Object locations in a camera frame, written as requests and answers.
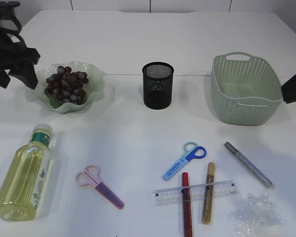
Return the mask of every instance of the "yellow oil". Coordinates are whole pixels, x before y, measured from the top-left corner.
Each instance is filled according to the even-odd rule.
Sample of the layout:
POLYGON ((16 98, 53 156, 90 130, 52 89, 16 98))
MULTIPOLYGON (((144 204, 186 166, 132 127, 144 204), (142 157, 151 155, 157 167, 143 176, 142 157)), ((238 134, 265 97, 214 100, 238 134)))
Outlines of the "yellow oil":
MULTIPOLYGON (((37 129, 34 132, 43 132, 51 136, 51 132, 45 129, 37 129)), ((36 207, 31 202, 31 197, 43 160, 48 166, 46 170, 49 171, 51 156, 48 148, 42 142, 30 142, 17 150, 0 189, 0 217, 3 220, 28 221, 35 219, 44 192, 42 190, 42 196, 38 199, 40 202, 36 207)))

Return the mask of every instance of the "gold glitter pen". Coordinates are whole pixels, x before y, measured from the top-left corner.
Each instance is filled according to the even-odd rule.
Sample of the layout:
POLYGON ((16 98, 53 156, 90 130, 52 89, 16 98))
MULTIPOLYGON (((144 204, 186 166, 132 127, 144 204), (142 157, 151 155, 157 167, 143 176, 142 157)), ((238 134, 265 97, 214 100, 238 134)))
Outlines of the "gold glitter pen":
MULTIPOLYGON (((214 182, 214 170, 215 164, 210 162, 208 164, 206 183, 214 182)), ((208 185, 206 187, 205 196, 204 196, 204 206, 203 206, 203 224, 209 224, 211 222, 212 214, 212 200, 213 200, 213 185, 208 185)))

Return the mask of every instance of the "black mesh pen holder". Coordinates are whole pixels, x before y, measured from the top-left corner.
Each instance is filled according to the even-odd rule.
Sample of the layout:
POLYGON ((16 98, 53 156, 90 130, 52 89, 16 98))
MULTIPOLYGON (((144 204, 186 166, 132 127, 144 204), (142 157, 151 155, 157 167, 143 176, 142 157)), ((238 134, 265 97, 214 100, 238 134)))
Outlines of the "black mesh pen holder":
POLYGON ((154 110, 171 104, 174 69, 162 62, 148 63, 143 67, 144 103, 154 110))

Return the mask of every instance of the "green plastic basket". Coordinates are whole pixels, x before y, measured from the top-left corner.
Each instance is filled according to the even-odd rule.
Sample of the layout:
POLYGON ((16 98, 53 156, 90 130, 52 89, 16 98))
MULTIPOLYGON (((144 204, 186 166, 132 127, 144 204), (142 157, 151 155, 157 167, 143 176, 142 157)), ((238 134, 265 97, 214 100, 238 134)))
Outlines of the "green plastic basket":
POLYGON ((265 123, 282 101, 281 84, 268 62, 241 52, 214 59, 211 93, 219 119, 238 125, 265 123), (249 59, 230 60, 231 55, 249 59))

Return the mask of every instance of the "bottle label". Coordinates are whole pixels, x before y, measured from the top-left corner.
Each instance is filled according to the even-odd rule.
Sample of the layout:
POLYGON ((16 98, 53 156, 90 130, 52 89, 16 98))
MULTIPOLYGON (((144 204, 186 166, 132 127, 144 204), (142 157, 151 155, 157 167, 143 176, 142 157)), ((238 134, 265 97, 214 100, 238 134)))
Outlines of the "bottle label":
POLYGON ((48 154, 44 154, 40 164, 38 175, 34 184, 31 199, 30 199, 30 202, 33 205, 35 210, 38 210, 39 208, 40 199, 43 195, 45 183, 47 181, 50 163, 51 163, 50 156, 48 154))
POLYGON ((43 132, 35 132, 33 134, 31 142, 42 142, 46 147, 48 147, 50 142, 50 137, 43 132))

